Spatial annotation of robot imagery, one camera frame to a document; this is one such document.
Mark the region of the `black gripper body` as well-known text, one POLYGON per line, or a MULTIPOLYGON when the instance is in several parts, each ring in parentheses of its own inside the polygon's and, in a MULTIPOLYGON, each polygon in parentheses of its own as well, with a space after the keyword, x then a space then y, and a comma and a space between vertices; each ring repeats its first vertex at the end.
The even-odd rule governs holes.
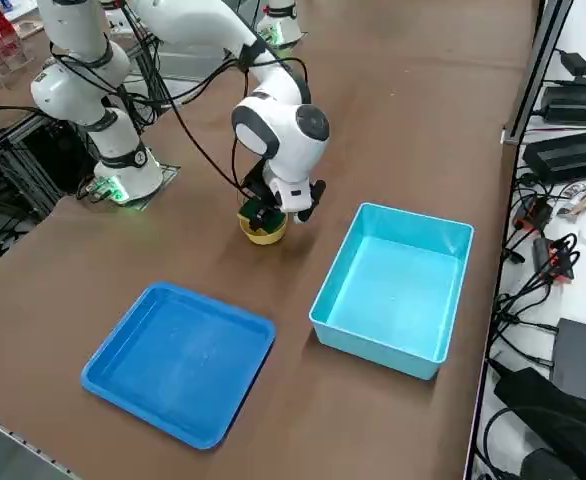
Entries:
POLYGON ((265 166, 265 162, 256 163, 245 175, 241 187, 251 192, 253 197, 256 198, 265 208, 278 210, 278 200, 268 186, 267 181, 264 179, 265 166))

